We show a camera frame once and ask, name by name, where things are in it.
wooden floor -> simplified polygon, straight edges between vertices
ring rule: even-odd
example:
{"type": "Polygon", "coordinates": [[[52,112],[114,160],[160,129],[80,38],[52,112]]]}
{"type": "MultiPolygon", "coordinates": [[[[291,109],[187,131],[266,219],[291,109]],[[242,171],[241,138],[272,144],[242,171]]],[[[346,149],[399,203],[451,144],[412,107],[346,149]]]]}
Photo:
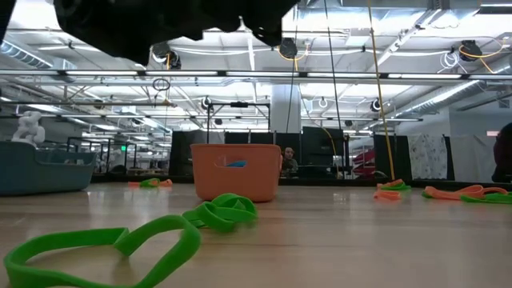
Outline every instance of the wooden floor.
{"type": "MultiPolygon", "coordinates": [[[[192,185],[134,190],[91,185],[88,192],[0,198],[0,256],[28,238],[65,230],[127,226],[180,214],[200,201],[192,185]]],[[[200,251],[159,287],[509,287],[512,206],[423,199],[376,202],[373,189],[280,187],[258,205],[253,228],[202,230],[200,251]]],[[[97,282],[143,277],[178,234],[150,240],[130,261],[109,246],[44,254],[30,265],[97,282]]],[[[8,286],[4,269],[0,287],[8,286]]]]}

stuffed animal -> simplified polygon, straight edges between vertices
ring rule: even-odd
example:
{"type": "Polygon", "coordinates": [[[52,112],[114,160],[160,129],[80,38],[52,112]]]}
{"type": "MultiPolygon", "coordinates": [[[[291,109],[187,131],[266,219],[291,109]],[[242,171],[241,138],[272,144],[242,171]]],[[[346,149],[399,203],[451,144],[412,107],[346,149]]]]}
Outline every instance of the stuffed animal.
{"type": "Polygon", "coordinates": [[[41,113],[26,111],[18,120],[19,127],[14,133],[12,142],[24,142],[36,147],[45,141],[45,129],[38,124],[41,113]]]}

orange basket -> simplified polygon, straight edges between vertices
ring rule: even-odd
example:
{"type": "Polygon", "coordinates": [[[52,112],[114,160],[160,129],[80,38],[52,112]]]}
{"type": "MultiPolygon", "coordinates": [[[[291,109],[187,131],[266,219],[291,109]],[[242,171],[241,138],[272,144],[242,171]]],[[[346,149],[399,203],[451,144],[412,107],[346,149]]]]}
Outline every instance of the orange basket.
{"type": "Polygon", "coordinates": [[[281,173],[281,149],[263,144],[193,144],[197,195],[212,200],[235,193],[253,202],[275,198],[281,173]],[[243,166],[228,166],[244,163],[243,166]]]}

man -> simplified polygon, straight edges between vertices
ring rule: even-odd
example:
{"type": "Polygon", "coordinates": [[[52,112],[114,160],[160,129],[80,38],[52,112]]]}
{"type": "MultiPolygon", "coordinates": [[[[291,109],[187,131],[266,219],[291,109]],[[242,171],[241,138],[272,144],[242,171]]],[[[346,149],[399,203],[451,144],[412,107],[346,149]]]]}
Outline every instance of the man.
{"type": "Polygon", "coordinates": [[[290,176],[290,173],[295,173],[298,170],[297,161],[294,159],[294,150],[290,147],[285,149],[285,157],[282,159],[282,172],[281,176],[290,176]]]}
{"type": "Polygon", "coordinates": [[[503,127],[494,144],[494,182],[510,182],[512,180],[512,123],[503,127]]]}

gray bin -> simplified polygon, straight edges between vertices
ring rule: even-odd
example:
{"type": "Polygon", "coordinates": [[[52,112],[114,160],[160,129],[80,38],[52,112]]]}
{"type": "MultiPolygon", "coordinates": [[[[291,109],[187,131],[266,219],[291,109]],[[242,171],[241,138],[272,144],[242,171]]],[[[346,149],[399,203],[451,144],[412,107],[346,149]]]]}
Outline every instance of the gray bin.
{"type": "Polygon", "coordinates": [[[0,142],[0,196],[83,190],[95,153],[37,151],[22,142],[0,142]]]}

